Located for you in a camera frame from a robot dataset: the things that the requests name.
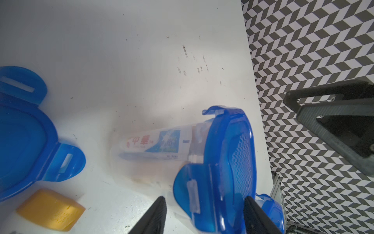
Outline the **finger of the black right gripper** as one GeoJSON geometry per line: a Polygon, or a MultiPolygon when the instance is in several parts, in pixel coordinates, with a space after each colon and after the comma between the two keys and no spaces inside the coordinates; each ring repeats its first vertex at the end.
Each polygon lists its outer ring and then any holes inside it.
{"type": "Polygon", "coordinates": [[[301,106],[297,121],[366,176],[374,175],[374,100],[301,106]]]}
{"type": "Polygon", "coordinates": [[[347,80],[316,87],[291,90],[285,94],[283,103],[297,113],[301,108],[298,100],[309,97],[334,95],[336,101],[374,97],[374,83],[369,80],[347,80]]]}

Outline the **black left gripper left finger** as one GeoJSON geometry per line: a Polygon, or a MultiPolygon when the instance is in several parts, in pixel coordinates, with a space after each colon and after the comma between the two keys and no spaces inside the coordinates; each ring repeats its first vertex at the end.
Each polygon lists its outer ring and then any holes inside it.
{"type": "Polygon", "coordinates": [[[166,217],[166,200],[160,196],[133,226],[129,234],[163,234],[166,217]]]}

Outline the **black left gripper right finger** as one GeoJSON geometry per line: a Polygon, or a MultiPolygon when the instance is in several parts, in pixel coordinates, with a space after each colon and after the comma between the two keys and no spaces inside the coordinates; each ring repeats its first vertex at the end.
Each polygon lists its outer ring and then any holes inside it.
{"type": "Polygon", "coordinates": [[[281,234],[252,197],[246,197],[244,200],[243,218],[247,234],[281,234]]]}

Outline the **tall clear container back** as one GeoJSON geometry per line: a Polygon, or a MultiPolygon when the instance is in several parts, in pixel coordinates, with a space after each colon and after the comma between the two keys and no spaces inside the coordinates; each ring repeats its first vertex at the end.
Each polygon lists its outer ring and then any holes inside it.
{"type": "Polygon", "coordinates": [[[178,218],[188,215],[177,204],[173,184],[190,163],[203,163],[213,120],[114,136],[110,167],[114,181],[149,199],[164,196],[178,218]]]}

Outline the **small toothpaste tube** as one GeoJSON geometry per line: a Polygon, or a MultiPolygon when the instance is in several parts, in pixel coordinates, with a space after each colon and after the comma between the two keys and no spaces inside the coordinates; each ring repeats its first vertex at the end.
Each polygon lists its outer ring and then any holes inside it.
{"type": "Polygon", "coordinates": [[[125,160],[187,161],[191,142],[191,126],[138,132],[119,141],[118,156],[125,160]]]}

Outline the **white tube gold cap back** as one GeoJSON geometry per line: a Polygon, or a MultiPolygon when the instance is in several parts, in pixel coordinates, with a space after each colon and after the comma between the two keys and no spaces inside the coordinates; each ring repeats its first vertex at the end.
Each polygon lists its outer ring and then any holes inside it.
{"type": "Polygon", "coordinates": [[[2,234],[68,234],[85,212],[75,200],[39,189],[10,213],[2,234]]]}

